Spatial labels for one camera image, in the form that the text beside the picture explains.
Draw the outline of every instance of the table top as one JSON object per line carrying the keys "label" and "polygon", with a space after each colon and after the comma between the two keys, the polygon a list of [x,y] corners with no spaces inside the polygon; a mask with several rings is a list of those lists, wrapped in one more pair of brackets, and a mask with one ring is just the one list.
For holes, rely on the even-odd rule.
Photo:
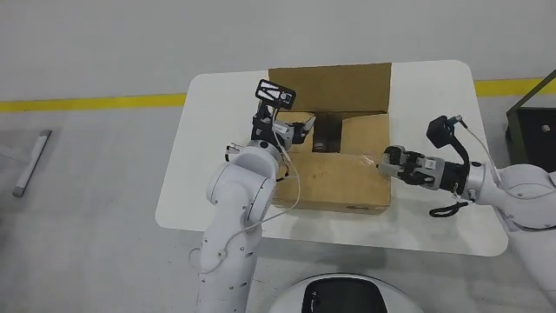
{"label": "table top", "polygon": [[[254,93],[262,78],[268,78],[267,70],[205,74],[191,82],[156,209],[160,226],[207,229],[215,214],[206,199],[209,178],[223,162],[226,145],[249,140],[251,118],[258,104]],[[428,123],[440,115],[462,115],[486,140],[467,65],[458,61],[393,63],[390,143],[459,162],[454,150],[437,150],[425,136]],[[466,131],[456,129],[456,136],[472,160],[487,160]],[[507,235],[492,207],[472,205],[444,219],[428,215],[430,209],[453,203],[445,191],[425,190],[393,179],[392,205],[378,216],[293,210],[265,223],[263,235],[477,256],[497,256],[506,249]],[[272,206],[267,216],[279,211]]]}

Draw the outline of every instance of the open cardboard box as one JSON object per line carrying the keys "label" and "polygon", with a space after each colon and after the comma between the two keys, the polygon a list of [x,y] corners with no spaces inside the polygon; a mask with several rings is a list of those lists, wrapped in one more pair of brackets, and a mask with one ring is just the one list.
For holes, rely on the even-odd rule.
{"label": "open cardboard box", "polygon": [[[390,205],[389,178],[379,175],[375,165],[390,144],[391,66],[268,71],[271,82],[297,93],[292,110],[280,112],[279,119],[300,122],[317,116],[306,142],[289,154],[301,177],[298,208],[378,214]],[[296,179],[278,183],[276,205],[289,206],[296,197]]]}

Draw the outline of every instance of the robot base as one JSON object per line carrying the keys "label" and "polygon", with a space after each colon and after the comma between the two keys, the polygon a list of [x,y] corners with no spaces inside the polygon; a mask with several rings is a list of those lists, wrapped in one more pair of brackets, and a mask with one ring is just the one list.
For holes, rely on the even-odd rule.
{"label": "robot base", "polygon": [[370,276],[328,274],[286,290],[269,313],[423,313],[406,294]]}

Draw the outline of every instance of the gray floor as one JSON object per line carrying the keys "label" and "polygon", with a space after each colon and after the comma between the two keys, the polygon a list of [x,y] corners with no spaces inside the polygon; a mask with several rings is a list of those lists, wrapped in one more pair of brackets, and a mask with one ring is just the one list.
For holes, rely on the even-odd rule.
{"label": "gray floor", "polygon": [[[503,146],[507,102],[480,100],[491,147]],[[17,166],[0,163],[0,311],[194,311],[187,255],[201,234],[155,221],[181,111],[0,114],[3,144],[30,148],[41,129],[54,130],[24,199],[10,196]],[[495,156],[503,162],[504,150]],[[264,240],[249,312],[297,280],[336,271],[389,281],[426,312],[551,311],[511,250],[483,258]]]}

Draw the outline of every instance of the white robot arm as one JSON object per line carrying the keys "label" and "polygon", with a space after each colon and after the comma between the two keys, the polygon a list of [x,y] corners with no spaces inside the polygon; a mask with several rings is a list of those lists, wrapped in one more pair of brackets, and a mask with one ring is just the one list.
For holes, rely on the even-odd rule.
{"label": "white robot arm", "polygon": [[432,217],[452,216],[469,203],[492,205],[513,248],[556,308],[556,173],[531,164],[496,170],[492,158],[486,164],[470,162],[454,135],[457,123],[467,129],[461,117],[439,117],[429,124],[427,137],[436,148],[452,145],[464,163],[390,146],[378,164],[379,171],[408,184],[447,190],[460,199],[450,207],[431,210]]}
{"label": "white robot arm", "polygon": [[270,219],[264,217],[276,183],[283,179],[277,178],[282,155],[292,144],[303,143],[314,124],[314,117],[306,123],[275,119],[279,109],[291,109],[293,90],[261,80],[255,96],[261,102],[253,117],[251,141],[244,148],[228,146],[226,160],[229,154],[237,156],[221,165],[208,184],[207,199],[216,214],[203,234],[198,313],[245,312],[261,224]]}

